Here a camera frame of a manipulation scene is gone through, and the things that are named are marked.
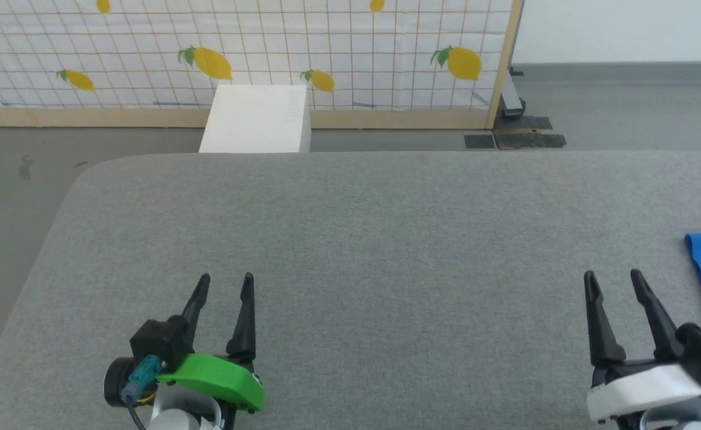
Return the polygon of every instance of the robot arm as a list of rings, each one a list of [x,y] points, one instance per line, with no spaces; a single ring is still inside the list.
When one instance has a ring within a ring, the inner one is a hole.
[[[594,366],[587,408],[593,421],[614,419],[620,430],[645,430],[649,422],[676,420],[679,428],[701,429],[701,329],[675,326],[642,273],[631,272],[638,302],[645,308],[656,348],[653,359],[627,360],[602,307],[592,271],[585,296]]]
[[[127,408],[139,430],[137,406],[153,406],[149,430],[233,428],[236,411],[263,408],[263,385],[254,373],[255,281],[244,277],[241,309],[226,356],[195,354],[193,343],[210,276],[201,276],[181,315],[149,320],[130,338],[133,357],[121,357],[104,378],[110,406]]]

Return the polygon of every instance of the wooden frame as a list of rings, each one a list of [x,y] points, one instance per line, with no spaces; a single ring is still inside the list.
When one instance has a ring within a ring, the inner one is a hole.
[[[499,71],[488,110],[316,110],[312,128],[481,130],[493,128],[517,36],[522,0],[512,0]],[[209,109],[21,109],[0,108],[0,127],[162,127],[205,128]]]

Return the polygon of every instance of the teal connector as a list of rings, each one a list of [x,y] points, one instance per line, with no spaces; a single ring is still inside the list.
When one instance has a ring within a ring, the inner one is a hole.
[[[119,393],[124,404],[135,403],[146,387],[157,379],[159,372],[162,371],[162,364],[159,357],[156,355],[147,355],[141,363],[130,373],[127,378],[127,385]]]

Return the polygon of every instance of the white wall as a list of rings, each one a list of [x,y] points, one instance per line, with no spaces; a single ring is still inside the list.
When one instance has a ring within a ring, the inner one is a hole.
[[[701,61],[701,0],[526,0],[514,64]]]

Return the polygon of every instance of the lemon leaf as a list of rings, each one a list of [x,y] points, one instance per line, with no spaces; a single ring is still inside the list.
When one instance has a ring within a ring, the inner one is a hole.
[[[441,53],[438,54],[438,64],[441,65],[441,69],[443,68],[444,64],[446,64],[446,60],[448,60],[448,55],[449,52],[451,52],[451,47],[448,47],[446,49],[441,50]]]
[[[194,47],[190,47],[189,49],[186,50],[186,52],[183,53],[183,57],[186,59],[186,62],[189,63],[189,66],[194,65]]]

